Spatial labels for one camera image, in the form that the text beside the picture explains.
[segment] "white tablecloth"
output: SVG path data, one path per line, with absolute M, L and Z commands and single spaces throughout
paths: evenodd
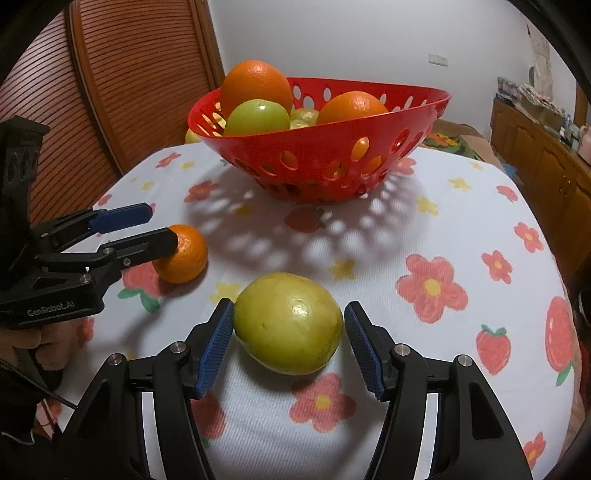
M 365 198 L 311 207 L 270 198 L 203 144 L 150 156 L 98 206 L 147 202 L 152 221 L 74 251 L 188 223 L 207 238 L 208 269 L 174 289 L 151 264 L 125 272 L 105 310 L 84 321 L 60 393 L 79 401 L 109 354 L 155 355 L 205 322 L 219 299 L 236 299 L 263 273 L 289 271 L 324 285 L 341 308 L 359 300 L 375 324 L 424 356 L 474 358 L 542 479 L 564 442 L 574 382 L 573 332 L 540 227 L 490 165 L 418 148 L 397 170 Z M 432 397 L 417 479 L 428 476 L 433 452 Z M 267 371 L 232 339 L 213 391 L 193 404 L 219 480 L 359 480 L 386 407 L 367 392 L 346 335 L 325 369 L 306 378 Z M 64 408 L 62 427 L 69 415 Z M 150 401 L 144 417 L 151 474 L 164 479 Z

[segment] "blue gripper pad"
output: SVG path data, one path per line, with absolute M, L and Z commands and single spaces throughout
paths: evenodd
M 203 398 L 205 392 L 211 390 L 216 381 L 234 331 L 234 304 L 228 299 L 221 300 L 209 322 L 217 322 L 217 325 L 200 356 L 199 373 L 195 385 L 197 398 Z
M 147 203 L 138 203 L 128 207 L 105 210 L 89 222 L 92 233 L 111 233 L 130 226 L 148 223 L 152 218 L 152 209 Z
M 365 330 L 373 327 L 358 302 L 351 302 L 345 307 L 345 329 L 365 385 L 378 400 L 382 400 L 386 391 L 382 381 L 382 366 Z

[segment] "black cable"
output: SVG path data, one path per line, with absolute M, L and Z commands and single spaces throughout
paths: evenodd
M 72 403 L 71 401 L 67 401 L 65 398 L 59 396 L 57 393 L 53 393 L 48 388 L 45 388 L 42 385 L 38 384 L 32 378 L 29 378 L 28 376 L 26 376 L 23 372 L 21 372 L 13 364 L 11 364 L 10 362 L 7 362 L 6 360 L 4 360 L 2 358 L 0 358 L 0 367 L 3 367 L 5 370 L 16 373 L 19 377 L 21 377 L 22 379 L 29 382 L 33 387 L 41 390 L 45 395 L 48 395 L 49 397 L 53 398 L 54 400 L 57 400 L 59 403 L 64 404 L 66 407 L 70 407 L 72 410 L 75 410 L 78 408 L 78 405 L 76 405 L 75 403 Z

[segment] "metal screw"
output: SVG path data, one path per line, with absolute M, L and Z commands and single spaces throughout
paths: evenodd
M 410 353 L 410 347 L 404 343 L 397 343 L 394 351 L 400 356 L 407 356 Z
M 168 348 L 172 353 L 183 353 L 187 348 L 187 344 L 185 342 L 174 342 Z
M 472 358 L 470 358 L 467 355 L 460 355 L 459 357 L 457 357 L 457 362 L 462 365 L 463 367 L 469 367 L 471 366 L 474 361 L 472 360 Z
M 120 353 L 113 353 L 113 355 L 111 355 L 107 359 L 107 363 L 109 365 L 112 365 L 113 367 L 115 365 L 119 365 L 122 361 L 123 361 L 123 355 L 121 355 Z

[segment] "red flower print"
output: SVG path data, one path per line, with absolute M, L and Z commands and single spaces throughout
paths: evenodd
M 179 158 L 180 156 L 181 155 L 179 153 L 173 152 L 168 157 L 164 157 L 162 160 L 160 160 L 158 165 L 156 165 L 156 168 L 168 167 L 175 158 Z
M 110 193 L 107 193 L 106 195 L 103 195 L 98 202 L 96 202 L 96 204 L 99 207 L 102 207 L 103 205 L 105 205 L 110 199 L 111 199 L 112 195 Z
M 201 400 L 191 400 L 191 411 L 201 436 L 216 440 L 226 429 L 226 414 L 211 390 Z
M 184 202 L 196 202 L 198 200 L 206 200 L 212 194 L 212 192 L 217 189 L 217 183 L 212 181 L 203 181 L 201 183 L 197 183 L 189 188 L 189 194 L 185 197 Z
M 76 337 L 78 338 L 78 348 L 82 348 L 86 342 L 90 342 L 95 333 L 94 318 L 84 317 L 80 320 L 80 324 L 76 327 Z
M 445 307 L 463 310 L 468 305 L 466 291 L 453 281 L 453 266 L 443 257 L 428 261 L 421 255 L 406 259 L 410 275 L 400 277 L 396 290 L 404 300 L 414 304 L 419 320 L 435 323 Z
M 482 254 L 482 261 L 488 267 L 488 273 L 493 280 L 511 283 L 510 273 L 513 272 L 513 267 L 505 260 L 501 252 L 495 250 L 492 255 Z
M 525 454 L 525 458 L 527 458 L 527 463 L 530 466 L 530 470 L 533 470 L 535 467 L 535 461 L 540 458 L 542 453 L 544 453 L 544 449 L 546 448 L 546 441 L 544 440 L 544 434 L 539 432 L 538 435 L 535 436 L 535 440 L 533 442 L 527 442 L 523 447 L 523 453 Z
M 525 248 L 529 253 L 544 249 L 544 245 L 540 241 L 540 234 L 535 228 L 530 228 L 525 223 L 519 222 L 513 230 L 523 240 Z
M 506 187 L 504 185 L 497 185 L 496 191 L 499 192 L 501 195 L 507 197 L 511 202 L 516 202 L 519 199 L 519 197 L 513 191 L 513 189 Z
M 342 380 L 335 373 L 324 374 L 315 382 L 298 380 L 291 386 L 295 402 L 290 408 L 294 423 L 312 421 L 314 430 L 327 433 L 357 409 L 355 400 L 340 393 Z
M 392 167 L 392 172 L 401 173 L 402 175 L 412 175 L 414 173 L 413 166 L 416 165 L 415 162 L 410 157 L 404 157 L 398 160 L 398 163 L 395 163 Z

